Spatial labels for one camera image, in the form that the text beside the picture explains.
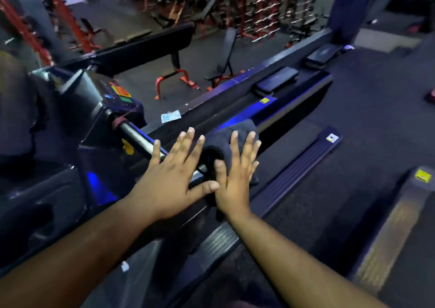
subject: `fingernail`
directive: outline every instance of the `fingernail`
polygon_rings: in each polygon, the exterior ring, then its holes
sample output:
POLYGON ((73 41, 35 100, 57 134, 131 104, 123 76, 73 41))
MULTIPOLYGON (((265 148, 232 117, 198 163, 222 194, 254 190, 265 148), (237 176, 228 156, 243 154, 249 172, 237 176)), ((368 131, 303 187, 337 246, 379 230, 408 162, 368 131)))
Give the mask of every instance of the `fingernail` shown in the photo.
POLYGON ((219 183, 217 183, 216 181, 210 182, 210 189, 211 190, 218 190, 219 188, 220 188, 219 183))

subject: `hand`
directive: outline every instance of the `hand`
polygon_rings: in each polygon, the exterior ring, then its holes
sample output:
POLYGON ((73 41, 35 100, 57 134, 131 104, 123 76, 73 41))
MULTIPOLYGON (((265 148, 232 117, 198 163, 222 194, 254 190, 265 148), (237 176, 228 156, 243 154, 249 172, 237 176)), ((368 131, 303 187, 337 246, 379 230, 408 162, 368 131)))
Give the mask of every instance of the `hand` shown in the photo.
POLYGON ((216 204, 228 218, 251 213, 249 182, 259 164, 255 158, 261 145, 261 141, 254 143, 254 139, 255 132, 249 133, 240 155, 237 131, 232 133, 230 140, 232 162, 228 176, 225 162, 215 161, 216 180, 220 185, 215 193, 216 204))
POLYGON ((204 135, 201 135, 188 156, 194 133, 192 127, 187 133, 181 132, 163 162, 160 162, 160 141, 155 140, 149 167, 129 194, 130 199, 137 200, 136 206, 152 211, 154 221, 173 217, 219 189, 216 181, 207 181, 188 189, 205 141, 204 135))

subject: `forearm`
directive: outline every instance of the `forearm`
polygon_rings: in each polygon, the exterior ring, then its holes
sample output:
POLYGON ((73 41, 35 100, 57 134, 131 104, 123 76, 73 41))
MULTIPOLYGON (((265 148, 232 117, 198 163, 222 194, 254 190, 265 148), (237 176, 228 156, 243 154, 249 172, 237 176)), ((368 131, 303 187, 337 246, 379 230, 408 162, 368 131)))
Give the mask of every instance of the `forearm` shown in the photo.
POLYGON ((255 215, 229 217, 248 251, 294 308, 385 308, 255 215))
POLYGON ((79 307, 154 220, 127 197, 0 280, 0 307, 79 307))

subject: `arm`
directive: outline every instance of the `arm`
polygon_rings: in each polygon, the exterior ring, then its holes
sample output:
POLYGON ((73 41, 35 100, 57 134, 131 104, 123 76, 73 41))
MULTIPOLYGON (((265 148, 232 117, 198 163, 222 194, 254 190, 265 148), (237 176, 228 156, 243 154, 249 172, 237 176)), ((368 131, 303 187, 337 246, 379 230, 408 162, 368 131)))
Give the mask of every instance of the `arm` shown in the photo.
POLYGON ((224 212, 247 250, 286 303, 294 308, 347 308, 387 306, 314 259, 251 213, 248 184, 258 162, 260 142, 248 136, 239 157, 237 134, 231 138, 232 167, 216 162, 218 207, 224 212))
POLYGON ((204 144, 201 136, 188 157, 193 135, 193 128, 182 132, 162 163, 156 140, 147 172, 128 196, 0 280, 0 307, 79 307, 144 228, 215 191, 214 181, 188 190, 204 144))

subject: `green button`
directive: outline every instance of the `green button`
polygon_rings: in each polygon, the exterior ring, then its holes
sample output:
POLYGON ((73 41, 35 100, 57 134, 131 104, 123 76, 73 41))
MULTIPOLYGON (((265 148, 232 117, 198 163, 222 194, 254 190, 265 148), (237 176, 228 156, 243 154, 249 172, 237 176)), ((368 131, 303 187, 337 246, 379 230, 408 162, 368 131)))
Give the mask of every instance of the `green button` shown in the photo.
POLYGON ((124 102, 133 103, 133 101, 132 101, 130 98, 128 98, 128 97, 120 96, 120 98, 121 98, 124 102))

